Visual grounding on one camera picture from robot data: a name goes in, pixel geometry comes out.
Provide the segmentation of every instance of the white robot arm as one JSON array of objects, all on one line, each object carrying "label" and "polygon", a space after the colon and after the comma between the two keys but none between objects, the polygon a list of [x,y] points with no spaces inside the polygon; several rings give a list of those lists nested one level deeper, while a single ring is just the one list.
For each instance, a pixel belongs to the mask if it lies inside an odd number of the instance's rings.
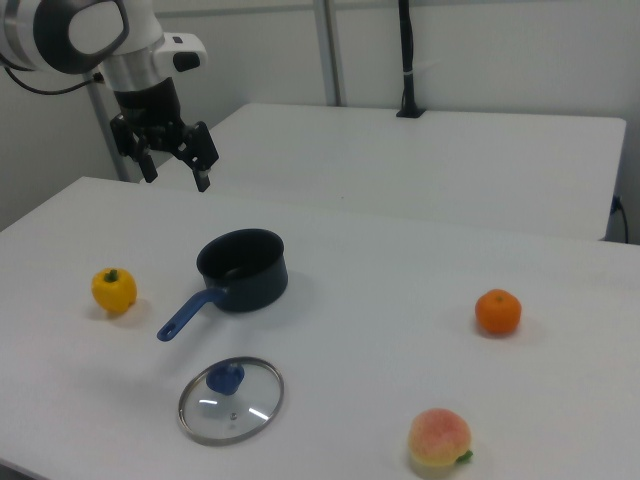
[{"label": "white robot arm", "polygon": [[171,77],[206,63],[202,42],[165,33],[151,0],[0,0],[0,64],[66,74],[102,72],[121,113],[111,129],[121,155],[157,177],[149,150],[172,153],[209,186],[218,159],[206,125],[187,126]]}]

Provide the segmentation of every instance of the peach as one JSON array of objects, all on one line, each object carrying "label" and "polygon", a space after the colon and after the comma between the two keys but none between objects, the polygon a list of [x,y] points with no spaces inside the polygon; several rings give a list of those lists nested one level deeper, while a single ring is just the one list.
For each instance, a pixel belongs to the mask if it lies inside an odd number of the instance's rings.
[{"label": "peach", "polygon": [[446,467],[471,453],[471,430],[462,417],[444,408],[418,415],[409,432],[409,451],[414,462],[425,467]]}]

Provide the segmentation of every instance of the yellow bell pepper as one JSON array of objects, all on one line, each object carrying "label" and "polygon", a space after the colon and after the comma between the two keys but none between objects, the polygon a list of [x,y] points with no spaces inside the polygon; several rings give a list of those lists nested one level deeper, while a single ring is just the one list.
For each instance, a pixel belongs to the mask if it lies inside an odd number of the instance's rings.
[{"label": "yellow bell pepper", "polygon": [[105,268],[93,277],[91,293],[98,305],[108,312],[124,313],[135,303],[138,289],[124,268]]}]

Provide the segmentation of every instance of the lid knob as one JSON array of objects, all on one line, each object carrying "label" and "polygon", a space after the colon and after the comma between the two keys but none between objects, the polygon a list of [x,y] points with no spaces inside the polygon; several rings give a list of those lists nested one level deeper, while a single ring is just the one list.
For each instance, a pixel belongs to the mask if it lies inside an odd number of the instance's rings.
[{"label": "lid knob", "polygon": [[207,387],[221,395],[233,395],[244,379],[244,368],[239,363],[222,363],[207,375]]}]

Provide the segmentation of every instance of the pan handle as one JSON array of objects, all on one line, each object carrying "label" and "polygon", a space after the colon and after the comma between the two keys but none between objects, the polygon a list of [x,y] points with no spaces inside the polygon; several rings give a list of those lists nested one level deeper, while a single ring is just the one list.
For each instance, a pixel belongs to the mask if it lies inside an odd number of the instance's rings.
[{"label": "pan handle", "polygon": [[176,314],[171,317],[164,327],[158,332],[158,340],[168,342],[172,340],[180,330],[198,313],[205,303],[215,302],[224,296],[224,290],[207,288],[193,295]]}]

